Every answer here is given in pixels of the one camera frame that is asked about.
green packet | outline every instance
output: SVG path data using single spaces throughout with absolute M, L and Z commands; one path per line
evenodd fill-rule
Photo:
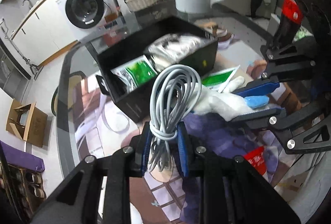
M 234 76 L 239 67 L 240 65 L 237 67 L 221 70 L 219 72 L 211 73 L 202 79 L 202 85 L 221 93 L 229 84 L 231 78 Z
M 124 82 L 128 93 L 157 75 L 145 55 L 118 66 L 111 71 Z

washing machine door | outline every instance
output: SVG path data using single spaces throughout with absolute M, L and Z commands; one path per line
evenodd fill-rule
M 67 0 L 66 15 L 78 28 L 89 29 L 97 25 L 105 12 L 103 0 Z

shoe rack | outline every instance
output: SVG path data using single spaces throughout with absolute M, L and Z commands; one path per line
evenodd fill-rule
M 46 199 L 41 173 L 19 168 L 11 164 L 8 164 L 8 168 L 10 180 L 13 183 L 19 207 L 21 211 L 24 212 L 26 219 L 30 220 L 33 213 Z M 10 190 L 9 184 L 7 184 L 8 179 L 4 176 L 2 171 L 3 167 L 0 162 L 0 187 L 2 188 L 0 190 L 5 191 L 7 196 L 9 196 Z

washing machine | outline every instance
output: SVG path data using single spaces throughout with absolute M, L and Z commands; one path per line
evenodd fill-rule
M 116 0 L 56 0 L 68 27 L 79 41 L 102 27 L 104 16 L 116 12 Z

green label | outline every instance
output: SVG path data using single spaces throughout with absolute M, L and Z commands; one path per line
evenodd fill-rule
M 202 85 L 206 87 L 210 87 L 210 86 L 222 84 L 229 78 L 232 72 L 233 70 L 225 73 L 220 73 L 218 75 L 206 77 L 205 79 L 202 80 Z
M 125 69 L 127 70 L 127 72 L 131 74 L 137 87 L 146 83 L 151 78 L 156 76 L 156 73 L 144 61 L 136 62 L 132 64 L 130 67 L 127 67 Z

